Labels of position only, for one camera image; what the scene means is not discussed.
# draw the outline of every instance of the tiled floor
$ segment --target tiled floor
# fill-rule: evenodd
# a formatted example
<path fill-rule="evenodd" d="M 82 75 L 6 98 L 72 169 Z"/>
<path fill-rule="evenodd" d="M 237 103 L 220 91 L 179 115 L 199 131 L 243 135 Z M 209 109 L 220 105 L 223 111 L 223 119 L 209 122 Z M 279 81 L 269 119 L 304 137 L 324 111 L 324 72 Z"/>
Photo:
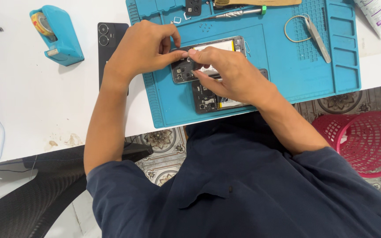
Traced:
<path fill-rule="evenodd" d="M 295 108 L 309 122 L 323 114 L 354 114 L 367 111 L 381 111 L 381 87 L 353 92 L 346 95 L 327 97 L 319 100 L 295 104 Z M 126 138 L 130 142 L 134 136 Z M 172 176 L 177 174 L 186 158 L 186 138 L 183 127 L 151 132 L 138 135 L 137 143 L 152 145 L 154 154 L 136 164 L 142 169 L 148 179 L 161 186 Z M 381 177 L 366 179 L 370 184 L 381 191 Z M 75 229 L 70 224 L 76 220 Z M 101 237 L 101 230 L 96 224 L 92 213 L 92 197 L 85 191 L 63 212 L 52 226 L 48 237 Z"/>
<path fill-rule="evenodd" d="M 296 110 L 309 122 L 324 114 L 355 114 L 381 111 L 381 87 L 326 97 L 295 104 Z M 186 138 L 183 127 L 138 135 L 137 143 L 151 144 L 154 154 L 136 164 L 151 182 L 161 186 L 174 176 L 186 158 Z M 381 191 L 381 177 L 366 179 Z"/>

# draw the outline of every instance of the phone camera module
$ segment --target phone camera module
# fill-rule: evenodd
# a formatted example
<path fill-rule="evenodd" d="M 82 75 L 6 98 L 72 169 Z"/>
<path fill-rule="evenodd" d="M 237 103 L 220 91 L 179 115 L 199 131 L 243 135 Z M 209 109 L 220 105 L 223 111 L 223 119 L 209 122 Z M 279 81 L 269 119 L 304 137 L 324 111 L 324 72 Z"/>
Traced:
<path fill-rule="evenodd" d="M 99 25 L 98 27 L 98 31 L 99 33 L 101 33 L 102 35 L 105 35 L 108 33 L 108 26 L 106 24 L 101 24 Z"/>
<path fill-rule="evenodd" d="M 100 43 L 102 46 L 106 46 L 106 45 L 108 45 L 108 37 L 105 36 L 105 35 L 100 36 L 100 38 L 99 38 L 99 43 Z"/>

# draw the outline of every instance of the disassembled smartphone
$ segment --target disassembled smartphone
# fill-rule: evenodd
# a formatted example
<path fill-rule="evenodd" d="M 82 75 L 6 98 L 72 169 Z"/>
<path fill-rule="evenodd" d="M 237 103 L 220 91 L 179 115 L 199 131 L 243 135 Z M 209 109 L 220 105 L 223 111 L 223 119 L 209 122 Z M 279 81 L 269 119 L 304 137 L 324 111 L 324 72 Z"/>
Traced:
<path fill-rule="evenodd" d="M 268 73 L 266 69 L 260 69 L 260 72 L 266 79 L 268 79 Z M 192 93 L 193 101 L 195 103 L 195 111 L 198 114 L 250 106 L 246 103 L 241 103 L 229 98 L 217 96 L 211 90 L 204 87 L 199 82 L 199 80 L 192 82 Z"/>
<path fill-rule="evenodd" d="M 231 50 L 231 51 L 241 52 L 243 55 L 246 56 L 245 41 L 243 40 L 242 36 L 234 36 L 234 37 L 229 37 L 229 38 L 220 39 L 216 41 L 210 41 L 210 42 L 200 43 L 196 45 L 185 46 L 185 47 L 181 47 L 177 49 L 172 49 L 171 51 L 174 51 L 174 50 L 188 51 L 189 49 L 195 49 L 195 50 L 201 51 L 208 46 L 213 46 L 215 48 L 219 48 L 222 50 Z M 184 82 L 197 80 L 198 78 L 194 77 L 193 74 L 190 72 L 191 71 L 190 65 L 191 65 L 190 58 L 181 59 L 179 61 L 173 62 L 171 64 L 173 82 L 180 84 Z M 215 68 L 213 68 L 213 66 L 210 66 L 207 69 L 203 67 L 200 69 L 200 71 L 206 73 L 207 75 L 213 78 L 219 76 L 219 73 L 217 72 Z"/>

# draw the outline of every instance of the blue tape dispenser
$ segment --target blue tape dispenser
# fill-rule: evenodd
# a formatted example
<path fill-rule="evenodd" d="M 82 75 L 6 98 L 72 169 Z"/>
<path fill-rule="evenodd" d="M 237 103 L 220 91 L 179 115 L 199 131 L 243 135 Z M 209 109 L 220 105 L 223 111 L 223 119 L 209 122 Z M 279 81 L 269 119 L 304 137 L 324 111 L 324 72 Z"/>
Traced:
<path fill-rule="evenodd" d="M 45 56 L 68 66 L 85 59 L 69 14 L 55 6 L 45 5 L 29 13 L 30 19 L 48 46 Z"/>

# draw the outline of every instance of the black chair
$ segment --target black chair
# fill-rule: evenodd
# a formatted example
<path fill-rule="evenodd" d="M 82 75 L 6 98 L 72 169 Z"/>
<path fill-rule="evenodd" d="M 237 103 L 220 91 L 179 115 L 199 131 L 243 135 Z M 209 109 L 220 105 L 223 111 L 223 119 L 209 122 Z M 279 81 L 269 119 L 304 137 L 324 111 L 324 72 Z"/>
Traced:
<path fill-rule="evenodd" d="M 46 235 L 64 209 L 86 190 L 83 150 L 78 146 L 21 159 L 38 174 L 0 199 L 1 238 Z M 122 158 L 136 162 L 152 153 L 151 146 L 126 142 Z"/>

